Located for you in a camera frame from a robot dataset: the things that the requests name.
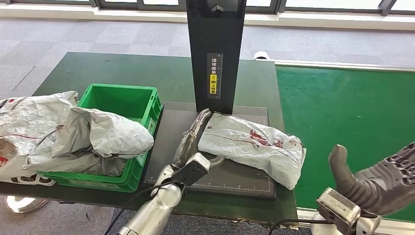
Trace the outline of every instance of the wrinkled plastic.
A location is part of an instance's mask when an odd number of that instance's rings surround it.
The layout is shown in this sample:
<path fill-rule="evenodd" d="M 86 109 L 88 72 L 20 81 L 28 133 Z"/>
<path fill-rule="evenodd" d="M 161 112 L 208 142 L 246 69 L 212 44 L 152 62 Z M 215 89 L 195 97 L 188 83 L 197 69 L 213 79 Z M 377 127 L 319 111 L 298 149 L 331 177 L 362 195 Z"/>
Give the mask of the wrinkled plastic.
<path fill-rule="evenodd" d="M 198 148 L 264 170 L 287 189 L 301 175 L 306 149 L 295 136 L 238 117 L 214 113 Z"/>
<path fill-rule="evenodd" d="M 64 124 L 70 108 L 76 106 L 77 97 L 78 93 L 71 91 L 0 101 L 0 181 L 43 184 L 40 177 L 34 176 L 35 170 L 22 166 L 38 143 Z"/>
<path fill-rule="evenodd" d="M 27 164 L 23 167 L 44 172 L 83 173 L 95 164 L 104 165 L 105 163 L 100 162 L 99 158 L 93 158 L 93 155 L 79 156 L 77 161 L 69 161 L 68 153 L 83 151 L 92 146 L 93 153 L 101 157 L 131 159 L 148 151 L 153 143 L 151 134 L 138 122 L 98 109 L 73 107 L 69 110 L 68 118 L 62 129 L 49 135 L 39 145 L 38 149 L 42 149 L 42 154 L 34 151 L 28 156 Z M 56 170 L 55 165 L 59 161 L 62 166 Z M 96 172 L 108 175 L 103 170 Z"/>
<path fill-rule="evenodd" d="M 153 146 L 140 123 L 76 107 L 77 96 L 64 92 L 0 101 L 0 181 L 54 184 L 37 171 L 119 176 L 126 159 Z"/>

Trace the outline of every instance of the white plastic bag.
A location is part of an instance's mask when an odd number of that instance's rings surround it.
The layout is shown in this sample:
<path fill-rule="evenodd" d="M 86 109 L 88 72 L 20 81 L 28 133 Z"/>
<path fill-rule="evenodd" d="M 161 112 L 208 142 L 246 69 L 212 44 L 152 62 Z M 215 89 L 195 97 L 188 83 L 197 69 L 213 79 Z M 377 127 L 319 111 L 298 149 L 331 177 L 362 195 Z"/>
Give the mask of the white plastic bag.
<path fill-rule="evenodd" d="M 214 113 L 198 148 L 264 170 L 289 190 L 301 175 L 306 149 L 295 136 L 238 117 Z"/>
<path fill-rule="evenodd" d="M 22 166 L 40 140 L 64 124 L 77 97 L 78 93 L 71 91 L 0 101 L 0 181 L 51 184 L 35 176 L 35 170 Z"/>
<path fill-rule="evenodd" d="M 125 162 L 115 161 L 114 166 L 121 168 L 105 170 L 102 167 L 108 166 L 109 161 L 96 159 L 93 155 L 75 160 L 68 158 L 68 153 L 92 146 L 93 152 L 101 157 L 131 159 L 148 151 L 153 146 L 154 139 L 138 122 L 98 109 L 73 107 L 69 110 L 62 129 L 49 135 L 44 142 L 45 146 L 42 146 L 42 143 L 39 148 L 48 151 L 43 150 L 41 154 L 34 151 L 28 156 L 25 169 L 50 172 L 57 171 L 56 167 L 59 165 L 59 171 L 116 175 L 117 172 L 123 172 Z"/>

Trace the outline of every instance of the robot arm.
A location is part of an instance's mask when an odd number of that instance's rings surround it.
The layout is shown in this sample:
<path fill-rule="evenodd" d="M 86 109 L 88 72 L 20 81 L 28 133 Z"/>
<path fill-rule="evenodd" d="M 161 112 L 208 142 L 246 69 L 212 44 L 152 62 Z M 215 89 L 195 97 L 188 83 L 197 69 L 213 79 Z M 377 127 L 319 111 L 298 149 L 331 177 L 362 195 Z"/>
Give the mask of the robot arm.
<path fill-rule="evenodd" d="M 153 199 L 145 203 L 134 217 L 118 232 L 119 235 L 159 235 L 166 226 L 173 209 L 180 203 L 184 187 L 194 184 L 208 174 L 209 169 L 219 166 L 225 158 L 207 160 L 198 152 L 197 144 L 211 116 L 209 109 L 199 113 L 190 130 L 184 133 L 173 158 L 173 163 L 160 172 L 155 183 L 175 181 L 154 189 Z"/>
<path fill-rule="evenodd" d="M 330 227 L 344 235 L 371 235 L 382 215 L 415 201 L 415 142 L 355 175 L 346 160 L 346 148 L 334 146 L 329 163 L 336 190 L 328 188 L 316 200 L 319 214 L 315 216 L 334 225 L 313 225 L 315 235 Z"/>

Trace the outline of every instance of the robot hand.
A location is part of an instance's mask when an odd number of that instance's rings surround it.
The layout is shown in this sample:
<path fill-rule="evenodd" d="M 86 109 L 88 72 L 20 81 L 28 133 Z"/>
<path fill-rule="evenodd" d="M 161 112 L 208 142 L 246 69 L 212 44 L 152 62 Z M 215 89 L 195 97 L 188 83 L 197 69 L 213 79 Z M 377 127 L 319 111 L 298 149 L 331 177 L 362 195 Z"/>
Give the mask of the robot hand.
<path fill-rule="evenodd" d="M 415 201 L 415 142 L 354 176 L 345 147 L 334 146 L 328 159 L 336 191 L 367 212 L 387 215 Z"/>

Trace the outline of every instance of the green plastic crate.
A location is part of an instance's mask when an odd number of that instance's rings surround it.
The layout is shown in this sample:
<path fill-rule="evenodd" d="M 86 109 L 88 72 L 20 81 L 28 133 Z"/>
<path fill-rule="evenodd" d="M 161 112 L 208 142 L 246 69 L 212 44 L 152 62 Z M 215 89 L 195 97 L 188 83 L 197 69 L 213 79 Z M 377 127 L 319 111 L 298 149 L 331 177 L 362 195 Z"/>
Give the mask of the green plastic crate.
<path fill-rule="evenodd" d="M 91 84 L 79 107 L 99 109 L 140 122 L 151 135 L 160 117 L 161 103 L 157 89 L 123 85 Z M 94 188 L 119 192 L 134 192 L 143 171 L 147 153 L 127 160 L 121 176 L 102 176 L 72 172 L 39 172 L 60 185 Z"/>

